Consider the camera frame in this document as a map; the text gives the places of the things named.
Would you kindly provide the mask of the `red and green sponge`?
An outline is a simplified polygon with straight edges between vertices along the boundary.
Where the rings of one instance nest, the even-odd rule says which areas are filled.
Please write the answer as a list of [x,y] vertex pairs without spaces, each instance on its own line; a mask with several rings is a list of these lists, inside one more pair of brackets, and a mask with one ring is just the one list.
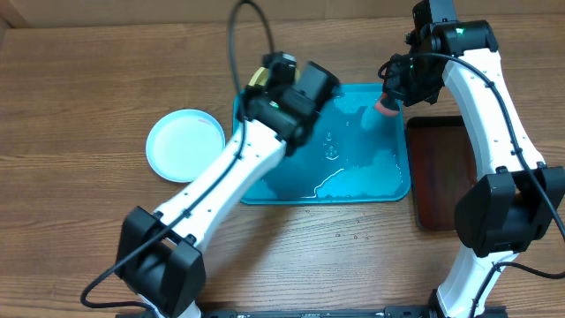
[[388,96],[386,93],[381,94],[374,108],[386,117],[395,117],[400,113],[400,107],[396,99]]

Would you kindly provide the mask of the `light blue plate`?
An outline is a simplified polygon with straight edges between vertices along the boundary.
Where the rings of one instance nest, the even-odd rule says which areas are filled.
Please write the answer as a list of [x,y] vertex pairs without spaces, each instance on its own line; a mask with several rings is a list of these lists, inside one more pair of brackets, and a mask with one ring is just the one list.
[[161,178],[175,183],[195,180],[224,150],[224,131],[202,110],[176,110],[150,130],[146,158]]

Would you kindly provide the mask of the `yellow plate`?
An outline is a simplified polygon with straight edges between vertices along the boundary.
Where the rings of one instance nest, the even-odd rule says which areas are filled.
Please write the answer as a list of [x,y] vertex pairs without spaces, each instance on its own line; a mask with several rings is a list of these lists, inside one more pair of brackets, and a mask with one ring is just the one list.
[[299,70],[294,66],[273,65],[270,68],[261,67],[249,80],[249,86],[278,87],[294,84],[300,78]]

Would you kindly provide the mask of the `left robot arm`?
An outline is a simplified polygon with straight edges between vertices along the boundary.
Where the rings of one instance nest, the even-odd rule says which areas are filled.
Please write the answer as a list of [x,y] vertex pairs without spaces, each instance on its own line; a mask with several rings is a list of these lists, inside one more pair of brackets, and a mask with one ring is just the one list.
[[314,62],[300,74],[286,54],[269,62],[266,83],[240,93],[237,131],[214,162],[154,212],[136,207],[124,219],[114,272],[142,298],[143,317],[199,315],[213,233],[257,180],[308,142],[340,85]]

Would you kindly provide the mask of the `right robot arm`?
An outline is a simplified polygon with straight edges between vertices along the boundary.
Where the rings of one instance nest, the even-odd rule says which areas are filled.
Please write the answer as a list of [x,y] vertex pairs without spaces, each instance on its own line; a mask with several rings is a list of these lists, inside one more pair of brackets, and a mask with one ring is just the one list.
[[419,21],[410,51],[379,70],[376,107],[394,116],[401,106],[454,96],[471,141],[477,183],[457,203],[461,247],[446,280],[430,299],[439,317],[476,317],[503,270],[559,223],[564,170],[550,168],[533,146],[509,95],[499,45],[484,20]]

